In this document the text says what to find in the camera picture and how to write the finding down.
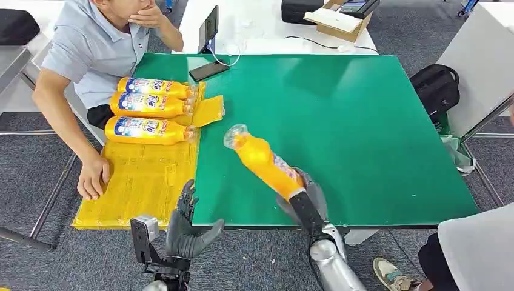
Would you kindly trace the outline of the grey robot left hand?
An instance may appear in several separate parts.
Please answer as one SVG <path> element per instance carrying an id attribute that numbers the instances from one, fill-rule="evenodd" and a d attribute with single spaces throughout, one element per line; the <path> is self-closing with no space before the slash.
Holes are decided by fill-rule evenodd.
<path id="1" fill-rule="evenodd" d="M 217 220 L 212 228 L 201 235 L 193 231 L 192 218 L 198 198 L 194 197 L 195 180 L 188 180 L 182 188 L 176 208 L 172 211 L 167 227 L 165 253 L 192 259 L 218 238 L 225 227 L 225 220 Z"/>

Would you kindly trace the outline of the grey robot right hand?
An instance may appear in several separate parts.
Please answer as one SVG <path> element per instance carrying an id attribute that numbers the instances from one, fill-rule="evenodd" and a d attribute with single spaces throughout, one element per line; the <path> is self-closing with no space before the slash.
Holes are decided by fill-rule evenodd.
<path id="1" fill-rule="evenodd" d="M 312 177 L 306 173 L 305 171 L 301 170 L 300 168 L 293 167 L 293 169 L 300 175 L 307 192 L 307 195 L 309 196 L 311 202 L 315 206 L 316 210 L 320 214 L 321 218 L 325 221 L 328 220 L 327 215 L 327 202 L 324 196 L 324 192 L 322 191 L 321 186 L 312 180 Z M 281 210 L 284 211 L 284 213 L 289 216 L 292 221 L 300 225 L 301 222 L 294 212 L 293 207 L 280 195 L 276 196 L 276 203 L 281 208 Z"/>

